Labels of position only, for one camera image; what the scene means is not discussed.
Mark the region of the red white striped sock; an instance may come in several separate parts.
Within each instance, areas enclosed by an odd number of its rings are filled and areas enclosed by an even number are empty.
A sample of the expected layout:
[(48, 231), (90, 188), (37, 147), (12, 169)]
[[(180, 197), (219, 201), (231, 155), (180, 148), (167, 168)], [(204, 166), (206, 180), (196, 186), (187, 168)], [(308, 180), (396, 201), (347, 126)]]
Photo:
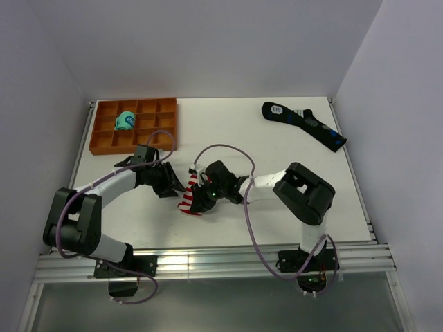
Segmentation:
[(186, 190), (183, 194), (182, 202), (180, 202), (177, 207), (180, 212), (184, 214), (188, 214), (191, 216), (201, 216), (201, 212), (192, 212), (191, 207), (193, 203), (193, 192), (192, 192), (192, 186), (197, 184), (197, 175), (191, 174), (188, 184), (186, 186)]

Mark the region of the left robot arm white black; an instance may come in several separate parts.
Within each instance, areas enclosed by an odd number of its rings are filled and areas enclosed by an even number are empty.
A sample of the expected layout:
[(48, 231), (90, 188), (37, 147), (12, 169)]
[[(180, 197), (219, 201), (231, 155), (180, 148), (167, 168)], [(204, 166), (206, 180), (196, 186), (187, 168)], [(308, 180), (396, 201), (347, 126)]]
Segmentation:
[(186, 189), (159, 150), (138, 145), (133, 155), (116, 163), (112, 171), (84, 187), (56, 191), (42, 239), (66, 258), (89, 256), (110, 262), (119, 276), (134, 270), (132, 245), (102, 232), (102, 209), (120, 195), (141, 185), (160, 199), (177, 197)]

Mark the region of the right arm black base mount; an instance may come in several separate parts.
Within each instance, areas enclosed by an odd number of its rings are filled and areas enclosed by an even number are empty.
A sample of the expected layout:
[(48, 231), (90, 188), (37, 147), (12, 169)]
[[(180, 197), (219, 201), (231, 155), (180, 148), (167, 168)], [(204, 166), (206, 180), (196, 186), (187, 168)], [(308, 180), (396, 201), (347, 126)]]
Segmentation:
[[(275, 267), (281, 273), (296, 273), (305, 263), (309, 254), (300, 248), (297, 250), (281, 250), (278, 252), (278, 261)], [(303, 274), (296, 278), (298, 286), (307, 293), (319, 293), (328, 286), (327, 273), (332, 272), (332, 278), (337, 277), (340, 263), (333, 249), (324, 247), (317, 256), (313, 256)]]

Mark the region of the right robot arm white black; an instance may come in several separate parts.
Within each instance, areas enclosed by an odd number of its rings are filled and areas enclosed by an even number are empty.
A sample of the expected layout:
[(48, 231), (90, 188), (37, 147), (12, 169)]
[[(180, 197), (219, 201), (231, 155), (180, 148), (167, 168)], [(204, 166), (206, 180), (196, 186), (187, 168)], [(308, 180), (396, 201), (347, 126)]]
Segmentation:
[(332, 206), (335, 189), (300, 163), (253, 178), (236, 176), (220, 160), (207, 167), (193, 165), (179, 210), (201, 216), (226, 199), (233, 204), (280, 199), (301, 222), (299, 254), (303, 267), (313, 270), (323, 262), (325, 215)]

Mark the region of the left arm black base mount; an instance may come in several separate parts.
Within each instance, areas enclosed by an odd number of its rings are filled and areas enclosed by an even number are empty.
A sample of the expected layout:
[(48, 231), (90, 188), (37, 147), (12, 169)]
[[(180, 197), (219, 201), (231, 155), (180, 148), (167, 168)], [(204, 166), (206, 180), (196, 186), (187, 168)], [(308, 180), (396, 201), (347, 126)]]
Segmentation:
[[(108, 294), (111, 301), (125, 305), (142, 304), (151, 300), (159, 289), (159, 283), (154, 278), (156, 276), (157, 263), (157, 255), (136, 255), (128, 266), (101, 259), (96, 261), (93, 278), (108, 280)], [(150, 280), (154, 288), (147, 297), (133, 299), (142, 278)]]

